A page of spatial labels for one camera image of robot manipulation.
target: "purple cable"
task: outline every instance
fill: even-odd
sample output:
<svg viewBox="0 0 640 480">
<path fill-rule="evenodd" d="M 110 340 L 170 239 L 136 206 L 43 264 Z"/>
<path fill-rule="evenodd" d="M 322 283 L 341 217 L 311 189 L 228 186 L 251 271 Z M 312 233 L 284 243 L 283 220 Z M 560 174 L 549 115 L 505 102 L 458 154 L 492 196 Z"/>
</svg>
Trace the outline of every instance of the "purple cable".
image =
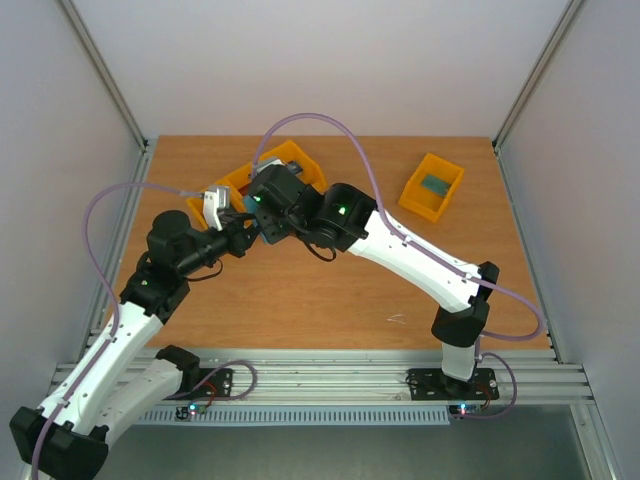
<svg viewBox="0 0 640 480">
<path fill-rule="evenodd" d="M 118 331 L 118 326 L 120 325 L 120 309 L 118 306 L 118 300 L 116 299 L 116 295 L 109 285 L 109 281 L 105 278 L 102 270 L 100 269 L 100 265 L 96 260 L 93 251 L 91 250 L 91 245 L 89 243 L 89 217 L 91 216 L 91 212 L 96 204 L 102 199 L 102 197 L 110 194 L 111 192 L 115 192 L 116 190 L 121 190 L 124 188 L 135 188 L 135 187 L 144 187 L 151 188 L 154 190 L 161 190 L 163 192 L 174 193 L 176 195 L 180 195 L 183 197 L 200 197 L 202 196 L 198 192 L 187 192 L 184 190 L 179 190 L 177 188 L 165 187 L 164 185 L 156 185 L 154 183 L 145 183 L 145 182 L 127 182 L 127 183 L 118 183 L 115 185 L 111 185 L 110 187 L 105 188 L 100 193 L 98 193 L 89 205 L 87 205 L 87 209 L 84 212 L 84 218 L 82 220 L 82 241 L 84 243 L 84 248 L 91 259 L 91 263 L 96 273 L 98 274 L 98 279 L 100 283 L 107 290 L 107 295 L 109 297 L 109 301 L 113 305 L 113 323 L 111 326 L 111 330 L 109 332 L 110 336 L 114 337 Z M 60 414 L 64 405 L 69 402 L 69 399 L 73 396 L 78 386 L 82 383 L 82 381 L 86 378 L 87 374 L 91 371 L 93 366 L 100 360 L 100 357 L 104 354 L 104 351 L 107 349 L 111 342 L 109 340 L 105 340 L 102 345 L 98 348 L 98 351 L 95 353 L 93 357 L 89 360 L 84 369 L 80 372 L 75 381 L 69 386 L 67 392 L 62 396 L 62 402 L 58 404 L 56 408 L 53 409 L 49 418 L 45 421 L 42 426 L 42 430 L 40 430 L 40 434 L 38 435 L 38 439 L 36 440 L 36 445 L 33 449 L 33 455 L 31 457 L 31 479 L 38 480 L 38 465 L 40 463 L 40 454 L 42 452 L 42 445 L 44 444 L 44 439 L 51 428 L 51 425 L 55 421 L 56 417 Z"/>
<path fill-rule="evenodd" d="M 513 373 L 513 370 L 507 364 L 505 359 L 502 358 L 500 355 L 498 355 L 496 353 L 484 352 L 482 354 L 482 360 L 484 360 L 484 357 L 493 357 L 493 358 L 497 359 L 500 363 L 502 363 L 504 365 L 504 368 L 507 369 L 507 372 L 509 372 L 509 376 L 511 377 L 511 384 L 513 385 L 513 395 L 511 396 L 511 401 L 509 402 L 509 405 L 507 405 L 504 408 L 504 410 L 501 410 L 500 412 L 498 412 L 496 414 L 493 414 L 493 415 L 474 415 L 474 414 L 461 415 L 461 414 L 456 414 L 456 415 L 451 415 L 453 418 L 469 418 L 471 420 L 495 420 L 496 418 L 504 417 L 515 406 L 516 400 L 518 399 L 518 382 L 516 382 L 516 376 Z"/>
<path fill-rule="evenodd" d="M 295 120 L 302 120 L 302 119 L 314 119 L 314 120 L 320 120 L 320 121 L 323 121 L 323 122 L 327 122 L 327 123 L 333 125 L 334 127 L 336 127 L 338 130 L 340 130 L 342 133 L 344 133 L 349 138 L 349 140 L 351 140 L 351 142 L 353 143 L 353 146 L 356 147 L 356 150 L 358 151 L 358 154 L 360 154 L 360 158 L 362 159 L 365 168 L 367 169 L 367 173 L 369 175 L 369 181 L 371 182 L 371 186 L 373 187 L 373 192 L 374 192 L 374 195 L 376 197 L 376 202 L 378 204 L 378 211 L 380 212 L 380 218 L 382 219 L 382 222 L 389 229 L 391 234 L 395 235 L 398 238 L 401 238 L 404 241 L 406 236 L 402 232 L 400 232 L 398 229 L 396 229 L 396 227 L 393 226 L 393 224 L 391 223 L 391 221 L 389 221 L 389 218 L 387 217 L 387 211 L 384 208 L 384 202 L 382 200 L 382 194 L 380 193 L 380 188 L 378 187 L 378 182 L 376 181 L 376 176 L 373 173 L 373 168 L 371 167 L 371 164 L 369 162 L 369 158 L 367 157 L 367 154 L 365 153 L 364 148 L 362 148 L 362 145 L 360 145 L 360 142 L 358 141 L 356 136 L 353 134 L 353 132 L 351 132 L 351 130 L 349 130 L 346 126 L 344 126 L 338 120 L 336 120 L 334 118 L 331 118 L 331 117 L 329 117 L 327 115 L 322 115 L 320 113 L 296 113 L 295 115 L 290 115 L 288 117 L 283 118 L 282 120 L 277 122 L 275 125 L 273 125 L 269 130 L 267 130 L 267 133 L 265 133 L 264 137 L 262 137 L 262 140 L 260 141 L 260 145 L 258 145 L 258 150 L 256 150 L 256 153 L 253 156 L 252 168 L 251 168 L 251 178 L 255 177 L 255 175 L 256 175 L 256 166 L 258 164 L 258 161 L 260 160 L 260 155 L 262 154 L 262 151 L 264 150 L 264 147 L 265 147 L 267 141 L 276 132 L 276 130 L 278 130 L 280 127 L 283 127 L 284 125 L 286 125 L 286 124 L 288 124 L 290 122 L 293 122 Z M 418 250 L 419 252 L 421 252 L 422 254 L 426 255 L 427 257 L 429 257 L 434 262 L 436 262 L 438 265 L 443 266 L 447 270 L 450 270 L 451 272 L 455 273 L 456 275 L 458 275 L 460 277 L 466 277 L 466 273 L 465 272 L 463 272 L 462 270 L 459 270 L 458 268 L 456 268 L 453 265 L 450 265 L 445 260 L 443 260 L 439 256 L 437 256 L 436 254 L 434 254 L 434 253 L 430 252 L 429 250 L 427 250 L 426 248 L 424 248 L 422 245 L 420 245 L 418 243 L 415 243 L 413 241 L 409 241 L 408 243 L 413 248 L 415 248 L 416 250 Z M 527 300 L 522 295 L 520 295 L 520 294 L 518 294 L 516 292 L 513 292 L 513 291 L 511 291 L 511 290 L 509 290 L 507 288 L 504 288 L 504 287 L 501 287 L 499 285 L 496 285 L 495 283 L 487 282 L 486 280 L 482 280 L 481 278 L 470 277 L 469 280 L 471 282 L 477 284 L 477 285 L 480 285 L 480 286 L 486 287 L 486 288 L 490 288 L 492 290 L 496 290 L 496 291 L 498 291 L 500 293 L 504 293 L 504 294 L 506 294 L 506 295 L 508 295 L 508 296 L 510 296 L 510 297 L 522 302 L 524 305 L 526 305 L 529 308 L 529 310 L 531 310 L 533 312 L 533 314 L 536 316 L 536 319 L 538 321 L 538 325 L 537 325 L 536 329 L 533 332 L 531 332 L 531 333 L 529 333 L 527 335 L 522 335 L 522 336 L 503 335 L 501 333 L 493 333 L 493 332 L 488 332 L 486 330 L 482 332 L 482 335 L 484 335 L 486 337 L 497 338 L 499 340 L 507 340 L 507 341 L 512 341 L 512 342 L 525 342 L 527 340 L 531 340 L 532 338 L 537 337 L 542 332 L 544 332 L 545 323 L 546 323 L 544 315 L 538 309 L 538 307 L 536 307 L 533 304 L 533 302 Z"/>
<path fill-rule="evenodd" d="M 223 368 L 231 367 L 233 365 L 241 365 L 249 369 L 249 371 L 251 372 L 251 385 L 249 385 L 249 388 L 247 388 L 244 392 L 238 395 L 232 395 L 230 397 L 221 398 L 220 400 L 225 400 L 225 401 L 240 400 L 246 397 L 251 392 L 253 392 L 253 390 L 256 388 L 256 385 L 258 384 L 258 371 L 255 369 L 253 365 L 251 365 L 249 362 L 245 360 L 232 360 L 230 362 L 223 363 L 222 365 L 218 365 L 216 368 L 211 370 L 202 380 L 200 380 L 200 383 L 198 383 L 195 387 L 193 387 L 193 389 L 191 389 L 191 392 L 195 392 L 197 389 L 199 389 L 202 385 L 207 383 L 211 377 L 213 377 L 216 373 L 218 373 Z M 165 400 L 176 400 L 178 398 L 183 398 L 189 395 L 191 392 L 176 393 L 174 395 L 169 395 L 167 398 L 165 398 Z"/>
</svg>

